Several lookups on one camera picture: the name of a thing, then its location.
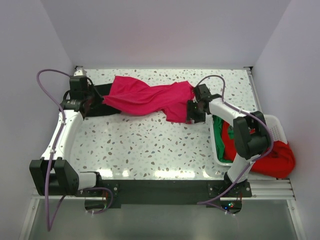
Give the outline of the magenta t shirt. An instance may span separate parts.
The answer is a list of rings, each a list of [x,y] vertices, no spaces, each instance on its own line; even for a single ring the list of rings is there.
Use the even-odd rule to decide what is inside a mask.
[[[162,111],[168,122],[185,123],[187,101],[195,97],[193,90],[188,81],[149,86],[130,76],[116,76],[103,103],[133,116]]]

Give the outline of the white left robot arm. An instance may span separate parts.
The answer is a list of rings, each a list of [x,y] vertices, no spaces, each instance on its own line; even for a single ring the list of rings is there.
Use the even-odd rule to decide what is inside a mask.
[[[104,184],[95,171],[79,172],[71,165],[71,150],[76,134],[88,113],[102,103],[86,71],[78,67],[69,78],[69,91],[58,105],[59,115],[53,136],[40,159],[32,160],[29,170],[41,196],[75,196],[85,190],[99,196]]]

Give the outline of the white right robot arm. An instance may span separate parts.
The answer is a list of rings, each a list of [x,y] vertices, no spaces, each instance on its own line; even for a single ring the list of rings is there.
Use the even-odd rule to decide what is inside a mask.
[[[262,112],[240,110],[224,101],[220,94],[211,94],[205,84],[194,88],[195,100],[187,102],[186,121],[202,123],[207,115],[221,118],[233,129],[236,155],[225,174],[223,192],[230,197],[240,190],[240,183],[248,179],[253,164],[272,150],[274,140]]]

